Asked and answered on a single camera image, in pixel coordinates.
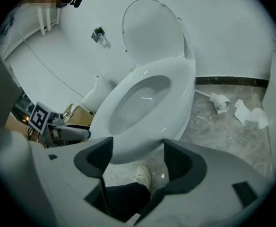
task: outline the shoe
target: shoe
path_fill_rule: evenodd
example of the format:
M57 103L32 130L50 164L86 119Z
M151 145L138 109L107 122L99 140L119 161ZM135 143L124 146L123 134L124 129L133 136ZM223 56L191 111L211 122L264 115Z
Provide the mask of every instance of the shoe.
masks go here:
M144 185L148 190L150 189L152 175L147 166L139 166L136 169L134 182Z

